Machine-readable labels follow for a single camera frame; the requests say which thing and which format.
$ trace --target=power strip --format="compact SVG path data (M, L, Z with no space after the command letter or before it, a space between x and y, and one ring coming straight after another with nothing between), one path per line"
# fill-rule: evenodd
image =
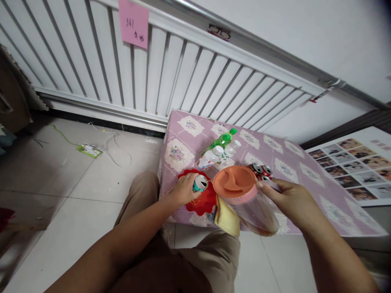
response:
M89 145L81 145L77 148L78 151L86 154L86 155L89 155L90 157L96 159L97 157L99 157L103 152L98 150L98 149L95 149L93 148L92 146L89 146Z

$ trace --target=green soda bottle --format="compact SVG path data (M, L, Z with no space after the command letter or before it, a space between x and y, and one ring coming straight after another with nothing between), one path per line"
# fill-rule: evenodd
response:
M235 128L232 128L229 132L225 132L218 139L216 139L206 150L213 149L215 146L221 146L223 149L225 149L226 145L228 145L232 139L233 135L237 133L237 130Z

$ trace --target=pink sticky note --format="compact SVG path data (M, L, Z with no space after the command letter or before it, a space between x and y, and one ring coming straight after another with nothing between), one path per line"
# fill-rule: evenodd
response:
M128 0L118 0L118 7L122 40L146 49L148 47L148 9Z

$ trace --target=radiator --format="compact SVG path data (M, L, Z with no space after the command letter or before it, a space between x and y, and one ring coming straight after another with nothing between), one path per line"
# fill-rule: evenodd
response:
M172 109L263 132L323 89L149 9L148 50L112 0L0 0L0 42L37 92L166 125Z

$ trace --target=tiled floor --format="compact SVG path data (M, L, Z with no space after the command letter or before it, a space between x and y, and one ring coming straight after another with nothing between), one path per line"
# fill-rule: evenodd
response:
M44 232L18 240L23 251L5 292L43 292L96 240L108 232L122 207L133 178L143 171L157 172L162 140L116 131L117 144L130 158L108 145L107 156L92 159L76 151L49 124L53 123L76 144L102 147L110 135L78 122L38 117L0 157L0 206L17 212L15 221L50 222ZM42 140L42 147L34 140ZM166 235L175 248L193 247L211 230L168 225ZM242 248L235 281L236 292L316 292L310 258L301 236L260 238L240 236ZM13 257L11 249L0 267Z

